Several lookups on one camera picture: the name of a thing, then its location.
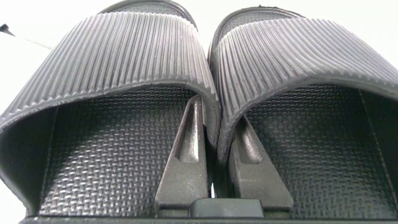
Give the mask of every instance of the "ribbed texture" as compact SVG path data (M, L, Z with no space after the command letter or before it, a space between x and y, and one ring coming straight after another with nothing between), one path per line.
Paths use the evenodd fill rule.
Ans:
M344 83L397 97L398 71L354 34L319 19L245 24L211 58L223 120L218 159L226 162L232 128L253 104L309 83Z
M46 107L148 84L201 93L208 136L216 141L220 106L194 26L178 16L115 12L76 25L8 109L0 128Z

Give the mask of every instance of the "slide sandal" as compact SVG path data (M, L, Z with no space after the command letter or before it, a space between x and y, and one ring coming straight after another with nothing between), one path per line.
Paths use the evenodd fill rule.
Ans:
M28 216L183 217L208 197L210 69L188 13L148 2L77 24L1 115L0 175Z
M297 219L398 218L396 68L334 22L267 7L228 16L209 53L219 197Z

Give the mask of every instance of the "white background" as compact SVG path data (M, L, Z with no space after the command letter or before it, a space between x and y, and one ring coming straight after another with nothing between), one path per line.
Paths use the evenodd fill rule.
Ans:
M395 1L176 1L190 12L197 23L205 52L225 16L235 10L261 4L340 23L398 68L398 3ZM0 23L6 23L10 31L18 36L0 34L0 113L40 65L49 49L56 46L66 32L83 18L116 2L0 0ZM0 223L17 223L24 215L23 205L0 183Z

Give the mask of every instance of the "black slide sandal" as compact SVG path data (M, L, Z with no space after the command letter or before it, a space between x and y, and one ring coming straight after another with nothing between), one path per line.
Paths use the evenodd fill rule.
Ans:
M33 217L159 216L167 209L157 189L162 175L169 177L166 166L190 164L175 170L185 178L170 193L191 200L184 206L207 197L205 139L187 145L187 134L175 138L179 128L204 136L204 123L215 148L219 113L194 25L145 12L92 16L67 34L0 117L1 178ZM169 159L172 148L178 161ZM194 197L177 191L199 179Z
M218 182L217 194L250 195L298 219L397 219L397 69L330 21L223 26L209 61L224 108L218 160L232 189ZM268 156L289 193L262 186L272 182L259 172ZM275 189L275 206L264 206Z

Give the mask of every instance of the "black plastic piece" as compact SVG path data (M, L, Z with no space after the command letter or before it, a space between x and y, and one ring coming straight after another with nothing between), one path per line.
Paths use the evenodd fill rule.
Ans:
M264 210L288 212L293 207L289 191L245 116L231 145L229 179L235 197L257 198Z
M7 24L3 24L2 26L0 26L0 32L15 36L14 34L12 34L12 32L9 31L9 27L7 26Z
M264 218L258 199L206 198L192 203L193 218Z
M155 197L158 217L188 217L189 207L208 197L205 133L200 96L185 109Z

